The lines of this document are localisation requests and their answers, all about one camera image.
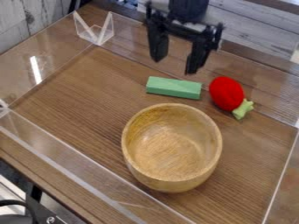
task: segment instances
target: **wooden table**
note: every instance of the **wooden table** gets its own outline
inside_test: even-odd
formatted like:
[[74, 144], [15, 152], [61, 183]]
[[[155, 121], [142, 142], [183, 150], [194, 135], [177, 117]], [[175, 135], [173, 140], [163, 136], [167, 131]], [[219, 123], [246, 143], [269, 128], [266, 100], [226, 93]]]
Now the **wooden table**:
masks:
[[[107, 12], [90, 4], [81, 15], [91, 25], [102, 24]], [[90, 158], [186, 217], [178, 218], [169, 209], [166, 217], [177, 223], [261, 223], [298, 132], [293, 125], [299, 113], [299, 78], [227, 52], [214, 52], [198, 74], [185, 76], [190, 44], [173, 38], [170, 57], [155, 64], [149, 56], [145, 26], [119, 15], [114, 19], [117, 36], [103, 47], [78, 38], [73, 17], [66, 17], [2, 56], [2, 97], [11, 103], [34, 88], [11, 103], [14, 113], [34, 123], [31, 126], [28, 122], [15, 122], [18, 136], [27, 139], [30, 146], [0, 132], [2, 159], [91, 223], [141, 221], [99, 196], [101, 189], [106, 193], [115, 188], [102, 188], [107, 179], [99, 176], [101, 169]], [[42, 78], [49, 77], [38, 86], [28, 65], [34, 56], [42, 59]], [[24, 70], [12, 65], [12, 58]], [[201, 81], [207, 89], [211, 80], [225, 74], [243, 84], [247, 97], [257, 102], [257, 110], [241, 122], [214, 106], [206, 90], [199, 101], [146, 93], [150, 76]], [[201, 187], [182, 194], [159, 193], [142, 186], [122, 155], [121, 137], [130, 117], [161, 102], [201, 109], [223, 135], [223, 155], [215, 173]], [[55, 142], [35, 125], [70, 146]], [[167, 219], [158, 217], [158, 206], [147, 196], [142, 197], [138, 190], [130, 191], [123, 190], [114, 200], [131, 207], [143, 221], [167, 223]], [[147, 201], [149, 207], [135, 204]]]

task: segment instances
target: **toy strawberry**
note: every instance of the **toy strawberry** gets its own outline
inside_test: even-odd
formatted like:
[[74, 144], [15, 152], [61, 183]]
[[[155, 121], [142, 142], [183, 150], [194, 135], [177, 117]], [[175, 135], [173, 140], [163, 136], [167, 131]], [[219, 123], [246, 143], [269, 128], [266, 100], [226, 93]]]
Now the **toy strawberry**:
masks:
[[249, 101], [239, 83], [230, 77], [219, 77], [210, 84], [210, 96], [221, 109], [233, 112], [241, 120], [254, 109], [254, 102]]

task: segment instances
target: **green block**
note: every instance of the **green block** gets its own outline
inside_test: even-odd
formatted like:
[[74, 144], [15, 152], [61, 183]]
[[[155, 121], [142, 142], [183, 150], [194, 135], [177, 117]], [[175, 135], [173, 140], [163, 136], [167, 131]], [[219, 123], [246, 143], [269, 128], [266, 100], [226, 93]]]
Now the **green block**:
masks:
[[201, 99], [202, 84], [187, 80], [174, 80], [151, 76], [146, 84], [149, 94], [170, 95], [194, 100]]

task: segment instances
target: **bowl rim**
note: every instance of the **bowl rim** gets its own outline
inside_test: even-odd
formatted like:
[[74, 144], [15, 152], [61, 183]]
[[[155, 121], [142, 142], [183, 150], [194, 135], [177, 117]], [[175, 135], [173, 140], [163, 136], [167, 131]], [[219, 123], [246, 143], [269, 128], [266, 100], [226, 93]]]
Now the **bowl rim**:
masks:
[[[131, 155], [129, 153], [129, 149], [127, 149], [127, 132], [130, 130], [130, 127], [131, 127], [131, 124], [134, 122], [134, 120], [149, 110], [151, 109], [155, 109], [155, 108], [161, 108], [161, 107], [182, 107], [182, 108], [186, 108], [186, 109], [191, 109], [194, 110], [201, 116], [205, 117], [205, 119], [210, 122], [211, 124], [211, 127], [214, 128], [215, 130], [215, 133], [217, 133], [217, 142], [218, 142], [218, 147], [217, 147], [217, 154], [213, 158], [213, 160], [210, 161], [210, 164], [203, 168], [201, 169], [198, 172], [194, 173], [194, 175], [189, 176], [187, 178], [181, 178], [181, 179], [173, 179], [173, 180], [169, 180], [169, 179], [163, 179], [163, 178], [158, 178], [158, 177], [154, 177], [150, 173], [147, 173], [147, 171], [145, 171], [143, 169], [141, 169], [139, 165], [137, 164], [135, 160], [131, 158]], [[202, 112], [198, 108], [193, 107], [193, 106], [189, 106], [186, 104], [182, 104], [182, 103], [159, 103], [159, 104], [155, 104], [147, 108], [143, 108], [133, 117], [131, 119], [129, 120], [127, 124], [126, 124], [126, 127], [125, 127], [125, 130], [123, 130], [123, 134], [122, 134], [122, 151], [123, 151], [123, 154], [125, 154], [125, 157], [126, 157], [126, 161], [134, 166], [134, 168], [143, 174], [146, 175], [149, 178], [151, 179], [155, 179], [155, 180], [159, 180], [159, 181], [165, 181], [165, 182], [182, 182], [182, 181], [189, 181], [189, 180], [193, 180], [193, 179], [197, 179], [198, 177], [203, 176], [207, 172], [210, 172], [214, 168], [215, 168], [215, 165], [218, 164], [219, 160], [221, 160], [221, 153], [222, 153], [222, 146], [223, 146], [223, 142], [222, 142], [222, 134], [221, 134], [221, 129], [219, 129], [219, 126], [218, 124], [214, 122], [214, 120], [211, 119], [211, 117], [205, 113]]]

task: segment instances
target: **wooden bowl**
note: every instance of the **wooden bowl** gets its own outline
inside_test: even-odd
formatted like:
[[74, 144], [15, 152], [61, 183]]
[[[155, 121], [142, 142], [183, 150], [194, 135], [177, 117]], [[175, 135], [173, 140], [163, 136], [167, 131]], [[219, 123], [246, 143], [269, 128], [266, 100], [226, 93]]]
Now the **wooden bowl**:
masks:
[[137, 179], [157, 191], [191, 190], [213, 174], [221, 159], [221, 130], [197, 108], [165, 103], [129, 121], [122, 147]]

